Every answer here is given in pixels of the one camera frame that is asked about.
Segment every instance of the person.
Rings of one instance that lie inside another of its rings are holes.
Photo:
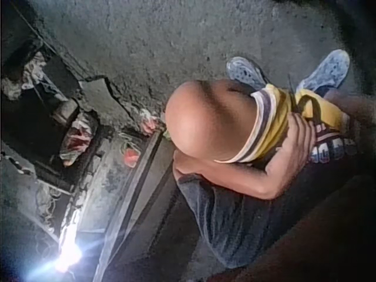
[[[321,98],[339,87],[349,62],[332,52],[291,97],[236,57],[227,64],[231,80],[188,82],[168,101],[177,185],[226,267],[251,263],[354,175],[348,116]]]

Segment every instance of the concrete floor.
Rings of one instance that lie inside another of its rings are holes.
[[[348,50],[332,10],[318,1],[29,1],[45,40],[78,79],[107,76],[130,113],[122,123],[136,130],[141,109],[160,115],[175,87],[225,77],[232,56],[253,58],[288,87],[329,51]],[[352,68],[343,87],[358,92],[360,75]]]

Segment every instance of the sneaker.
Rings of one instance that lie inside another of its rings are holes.
[[[307,78],[303,79],[296,92],[308,89],[316,92],[318,88],[327,86],[338,88],[345,79],[350,67],[350,57],[344,50],[332,51]]]
[[[248,84],[256,91],[268,83],[259,66],[242,57],[233,57],[227,63],[227,74],[230,79]]]

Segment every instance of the hand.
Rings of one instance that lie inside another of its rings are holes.
[[[184,174],[199,173],[204,161],[190,157],[179,150],[174,152],[173,174],[176,180]]]
[[[308,162],[316,143],[316,132],[313,122],[307,122],[300,114],[288,116],[287,137],[281,149],[274,155],[266,167],[274,184],[283,190]]]

